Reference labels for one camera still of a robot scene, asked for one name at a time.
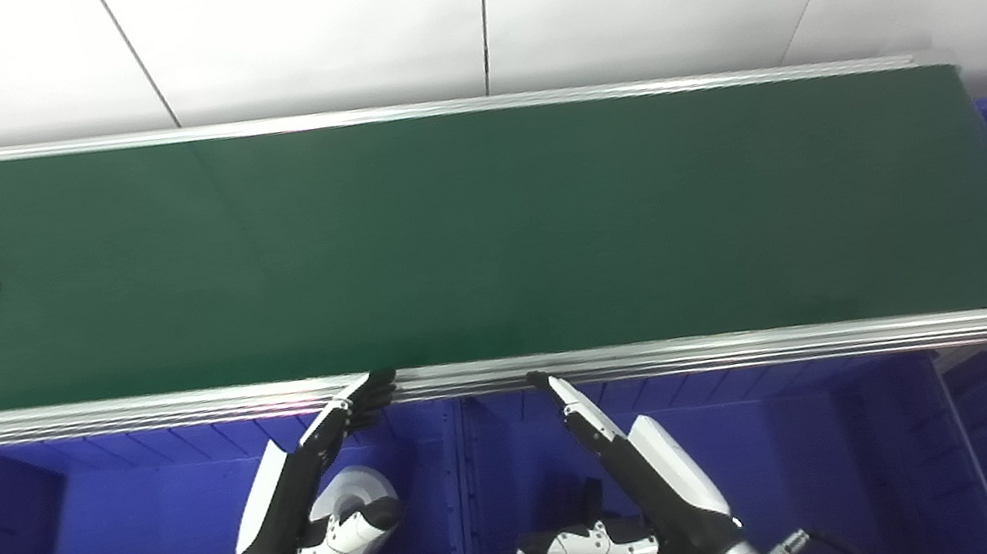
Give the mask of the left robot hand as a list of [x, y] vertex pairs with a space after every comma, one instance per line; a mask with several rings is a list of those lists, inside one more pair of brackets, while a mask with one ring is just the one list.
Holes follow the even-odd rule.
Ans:
[[292, 450], [267, 445], [240, 517], [237, 554], [375, 554], [401, 524], [392, 491], [361, 502], [337, 498], [318, 517], [320, 480], [354, 425], [390, 405], [393, 369], [350, 382], [314, 416]]

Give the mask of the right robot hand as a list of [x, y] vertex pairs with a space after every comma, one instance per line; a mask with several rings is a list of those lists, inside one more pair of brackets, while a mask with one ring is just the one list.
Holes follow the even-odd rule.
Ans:
[[624, 432], [562, 377], [533, 371], [526, 378], [562, 409], [568, 432], [641, 515], [525, 533], [514, 543], [516, 554], [761, 554], [720, 488], [657, 420], [641, 414]]

